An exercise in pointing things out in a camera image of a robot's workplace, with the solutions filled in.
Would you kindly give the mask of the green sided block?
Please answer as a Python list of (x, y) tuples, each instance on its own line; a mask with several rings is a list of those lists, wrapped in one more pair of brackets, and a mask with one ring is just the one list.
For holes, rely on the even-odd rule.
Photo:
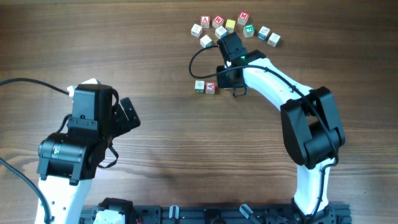
[(204, 36), (200, 39), (200, 45), (201, 45), (203, 48), (210, 47), (210, 46), (213, 45), (213, 41), (212, 41), (212, 39), (211, 39), (208, 35), (204, 35)]

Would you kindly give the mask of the green letter block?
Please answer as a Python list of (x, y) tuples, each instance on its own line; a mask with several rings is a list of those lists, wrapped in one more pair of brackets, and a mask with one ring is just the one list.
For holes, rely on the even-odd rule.
[(252, 37), (254, 35), (255, 29), (252, 24), (245, 25), (243, 28), (243, 34), (246, 38)]

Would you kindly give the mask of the black mounting rail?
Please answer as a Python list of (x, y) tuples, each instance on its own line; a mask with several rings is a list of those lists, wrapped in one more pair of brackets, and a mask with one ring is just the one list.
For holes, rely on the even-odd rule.
[[(252, 223), (238, 207), (180, 207), (175, 218), (169, 217), (169, 207), (135, 206), (138, 218), (134, 223), (213, 223), (214, 220), (227, 224)], [(291, 204), (273, 204), (251, 207), (254, 217), (260, 223), (303, 223), (299, 211)], [(316, 221), (322, 224), (352, 224), (349, 205), (330, 204), (324, 217)]]

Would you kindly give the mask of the plain block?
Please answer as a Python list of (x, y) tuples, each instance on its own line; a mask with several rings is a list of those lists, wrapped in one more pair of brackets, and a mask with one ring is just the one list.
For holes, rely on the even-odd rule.
[(191, 28), (191, 35), (194, 37), (200, 37), (202, 34), (203, 28), (198, 24), (194, 24)]
[(272, 46), (272, 47), (276, 47), (278, 42), (280, 40), (280, 35), (276, 34), (276, 33), (272, 33), (267, 41), (267, 43)]

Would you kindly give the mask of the red M block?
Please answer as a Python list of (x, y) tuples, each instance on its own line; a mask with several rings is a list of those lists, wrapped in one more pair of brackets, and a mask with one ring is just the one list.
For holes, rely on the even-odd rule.
[(249, 14), (244, 11), (241, 11), (238, 16), (238, 24), (245, 26), (248, 20), (249, 20)]

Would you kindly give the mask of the blue picture block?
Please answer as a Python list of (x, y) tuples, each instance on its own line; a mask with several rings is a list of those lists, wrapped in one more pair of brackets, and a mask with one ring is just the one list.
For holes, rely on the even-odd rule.
[(259, 39), (261, 39), (261, 40), (267, 40), (267, 37), (268, 37), (270, 31), (271, 31), (271, 30), (270, 30), (269, 28), (267, 28), (267, 27), (265, 27), (265, 26), (262, 26), (262, 27), (259, 29), (258, 33), (257, 33), (257, 37), (258, 37)]

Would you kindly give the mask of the green number block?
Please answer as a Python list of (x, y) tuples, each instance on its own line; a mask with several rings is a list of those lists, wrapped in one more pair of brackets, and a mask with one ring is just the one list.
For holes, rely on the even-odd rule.
[(205, 92), (205, 81), (204, 80), (196, 80), (195, 81), (195, 92), (196, 93), (204, 93)]

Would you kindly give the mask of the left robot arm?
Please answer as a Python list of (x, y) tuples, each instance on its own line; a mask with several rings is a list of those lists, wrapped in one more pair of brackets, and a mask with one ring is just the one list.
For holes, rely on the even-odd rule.
[(129, 98), (120, 99), (111, 86), (79, 84), (73, 92), (72, 112), (61, 130), (38, 148), (40, 176), (36, 223), (78, 223), (96, 170), (113, 139), (140, 126)]

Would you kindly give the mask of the plain block far right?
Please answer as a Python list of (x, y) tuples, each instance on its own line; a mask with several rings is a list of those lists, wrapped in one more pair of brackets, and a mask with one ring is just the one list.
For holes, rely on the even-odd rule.
[(272, 47), (276, 47), (278, 42), (280, 40), (280, 35), (276, 34), (276, 33), (272, 33), (267, 41), (267, 43), (272, 46)]

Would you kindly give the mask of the blue sided block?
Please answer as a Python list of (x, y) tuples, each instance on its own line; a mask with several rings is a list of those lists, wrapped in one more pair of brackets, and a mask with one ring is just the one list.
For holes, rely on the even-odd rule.
[(228, 31), (223, 26), (219, 26), (218, 28), (215, 29), (215, 36), (218, 39), (221, 39), (226, 35), (228, 35)]

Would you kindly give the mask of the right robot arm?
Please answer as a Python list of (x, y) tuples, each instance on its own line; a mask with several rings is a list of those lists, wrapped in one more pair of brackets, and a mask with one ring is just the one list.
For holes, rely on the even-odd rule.
[(217, 41), (224, 65), (217, 68), (223, 88), (252, 88), (279, 111), (284, 146), (297, 165), (294, 204), (306, 223), (328, 206), (330, 169), (339, 163), (345, 134), (333, 94), (302, 85), (277, 69), (260, 51), (248, 52), (233, 32)]

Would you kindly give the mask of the red A block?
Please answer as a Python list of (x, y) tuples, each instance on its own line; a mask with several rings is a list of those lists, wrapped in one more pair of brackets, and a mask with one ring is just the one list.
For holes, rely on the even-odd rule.
[(202, 28), (208, 29), (210, 27), (210, 17), (207, 15), (201, 16), (200, 23)]

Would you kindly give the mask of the red W block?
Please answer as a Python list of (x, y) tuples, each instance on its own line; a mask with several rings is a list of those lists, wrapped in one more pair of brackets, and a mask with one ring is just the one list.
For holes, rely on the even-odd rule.
[(219, 15), (215, 16), (212, 20), (212, 26), (216, 29), (222, 26), (223, 23), (224, 23), (224, 18)]

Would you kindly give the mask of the red picture block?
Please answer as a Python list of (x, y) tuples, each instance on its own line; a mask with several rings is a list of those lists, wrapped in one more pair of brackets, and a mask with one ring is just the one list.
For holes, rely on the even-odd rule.
[(205, 83), (205, 93), (214, 95), (216, 91), (216, 83), (215, 82), (206, 82)]

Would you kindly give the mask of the yellow top block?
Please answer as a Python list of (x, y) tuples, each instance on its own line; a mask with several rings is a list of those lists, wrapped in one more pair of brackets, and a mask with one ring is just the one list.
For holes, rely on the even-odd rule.
[(225, 24), (225, 29), (228, 31), (228, 33), (232, 33), (234, 32), (235, 25), (236, 21), (232, 19), (227, 19)]

